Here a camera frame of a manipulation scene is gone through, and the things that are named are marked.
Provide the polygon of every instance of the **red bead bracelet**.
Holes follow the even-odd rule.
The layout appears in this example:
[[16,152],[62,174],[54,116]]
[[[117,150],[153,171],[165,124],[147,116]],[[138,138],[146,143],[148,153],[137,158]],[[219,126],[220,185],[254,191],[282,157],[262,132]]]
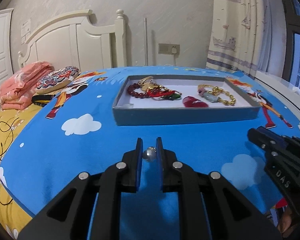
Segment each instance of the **red bead bracelet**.
[[135,92],[136,89],[140,88],[140,86],[137,83],[134,83],[133,85],[128,86],[127,92],[129,95],[135,97],[135,98],[149,98],[150,96],[147,93],[137,93]]
[[127,88],[127,92],[129,95],[135,98],[156,98],[156,97],[163,97],[163,96],[171,96],[174,94],[174,90],[165,90],[161,91],[161,87],[156,87],[153,89],[149,89],[146,93],[137,93],[135,92],[136,89],[140,88],[140,85],[134,83]]

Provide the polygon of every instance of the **blue bedsheet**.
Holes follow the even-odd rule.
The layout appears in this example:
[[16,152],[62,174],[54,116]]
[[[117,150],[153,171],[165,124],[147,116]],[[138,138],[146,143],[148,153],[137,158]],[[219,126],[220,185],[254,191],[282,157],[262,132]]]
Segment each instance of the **blue bedsheet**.
[[[185,67],[125,67],[104,70],[67,98],[53,99],[22,130],[0,166],[7,190],[31,216],[37,214],[77,174],[100,173],[133,150],[138,137],[144,149],[162,137],[165,149],[195,171],[219,171],[261,212],[281,199],[264,173],[264,153],[247,139],[248,129],[269,124],[260,109],[257,119],[186,125],[117,126],[112,104],[128,75],[182,74],[229,76],[251,90],[283,117],[266,111],[278,134],[300,137],[299,120],[277,98],[242,73]],[[85,128],[80,125],[86,122]],[[159,189],[156,162],[143,161],[137,194],[122,194],[121,239],[178,239],[178,198]]]

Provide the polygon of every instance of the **green pendant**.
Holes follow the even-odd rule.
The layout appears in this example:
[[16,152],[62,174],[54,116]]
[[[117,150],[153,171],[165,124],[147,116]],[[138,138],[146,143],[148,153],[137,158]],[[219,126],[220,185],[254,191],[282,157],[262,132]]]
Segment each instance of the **green pendant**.
[[179,94],[176,94],[176,93],[173,93],[172,95],[170,96],[164,96],[162,97],[164,100],[178,100],[181,98],[181,95]]

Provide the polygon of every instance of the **yellow bedsheet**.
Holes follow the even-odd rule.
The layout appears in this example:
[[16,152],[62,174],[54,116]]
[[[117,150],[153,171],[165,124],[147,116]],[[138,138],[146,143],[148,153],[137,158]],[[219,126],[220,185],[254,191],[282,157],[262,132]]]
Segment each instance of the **yellow bedsheet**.
[[[13,139],[21,132],[25,125],[35,116],[35,114],[41,109],[40,106],[31,105],[25,110],[0,110],[0,122],[7,122],[13,129]],[[5,123],[0,123],[0,127],[3,131],[8,130],[9,127]],[[3,151],[9,147],[12,139],[11,130],[2,132],[0,130],[0,155],[2,153],[1,143]],[[7,191],[0,183],[0,201],[2,204],[6,204],[11,200]],[[18,232],[31,220],[31,217],[20,208],[17,203],[12,201],[9,205],[0,204],[0,223],[8,231],[13,239],[17,239]]]

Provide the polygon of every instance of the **jade pendant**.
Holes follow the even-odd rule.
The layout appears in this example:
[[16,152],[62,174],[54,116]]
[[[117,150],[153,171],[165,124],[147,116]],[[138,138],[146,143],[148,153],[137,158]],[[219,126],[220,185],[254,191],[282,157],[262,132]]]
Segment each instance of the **jade pendant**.
[[165,99],[165,100],[178,100],[178,99],[181,98],[181,95],[176,94],[176,93],[173,93],[173,94],[170,95],[170,96],[164,96],[164,97],[162,97],[162,98]]
[[208,92],[204,92],[203,94],[200,94],[200,96],[203,96],[205,99],[207,99],[208,101],[210,101],[212,103],[218,102],[218,97],[216,97],[215,95],[212,95]]

